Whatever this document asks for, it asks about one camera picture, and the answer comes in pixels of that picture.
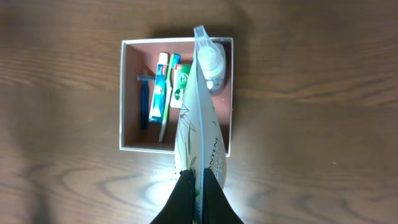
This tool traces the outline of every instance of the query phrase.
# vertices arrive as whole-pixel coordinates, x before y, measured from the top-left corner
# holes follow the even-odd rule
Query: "wooden table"
[[[245,223],[397,223],[398,4],[0,2],[0,222],[149,223],[171,155],[118,149],[123,39],[236,41],[224,192]]]

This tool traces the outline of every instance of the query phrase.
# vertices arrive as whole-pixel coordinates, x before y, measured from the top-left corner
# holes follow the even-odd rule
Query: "toothpaste cap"
[[[159,54],[159,61],[157,62],[162,65],[167,65],[169,63],[169,54],[162,52]]]

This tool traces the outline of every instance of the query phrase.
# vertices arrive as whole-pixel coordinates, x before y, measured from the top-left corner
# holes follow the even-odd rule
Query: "blue toothpaste tube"
[[[150,105],[149,121],[161,123],[163,120],[165,100],[166,100],[166,73],[169,64],[168,53],[159,54],[157,62],[156,78],[152,104]]]

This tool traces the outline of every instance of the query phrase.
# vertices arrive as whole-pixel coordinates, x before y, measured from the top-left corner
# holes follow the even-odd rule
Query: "open box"
[[[212,95],[218,121],[223,135],[226,155],[231,154],[232,96],[233,96],[233,38],[213,37],[213,42],[224,46],[226,54],[225,86],[221,93]],[[166,38],[124,40],[121,49],[120,66],[120,118],[119,148],[126,151],[174,153],[180,110],[170,107],[169,122],[163,142],[159,143],[161,124],[148,123],[147,130],[141,130],[140,92],[142,82],[137,76],[155,75],[161,52],[181,55],[182,63],[191,63],[195,38]],[[149,81],[149,106],[152,102],[154,82]]]

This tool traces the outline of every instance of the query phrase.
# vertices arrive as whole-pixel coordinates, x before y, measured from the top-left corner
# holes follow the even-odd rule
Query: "green toothpaste tube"
[[[187,86],[188,75],[191,70],[191,65],[176,64],[174,67],[174,86],[170,106],[173,108],[182,107],[182,99]]]

